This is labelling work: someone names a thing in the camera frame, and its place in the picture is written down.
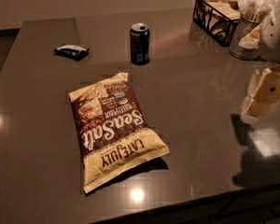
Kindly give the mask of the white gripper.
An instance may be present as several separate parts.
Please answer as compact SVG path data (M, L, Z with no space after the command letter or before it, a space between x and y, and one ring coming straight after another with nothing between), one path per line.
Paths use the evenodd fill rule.
M280 63L280 0L264 19L259 31L259 56ZM242 104L241 120L254 124L280 99L280 64L256 69Z

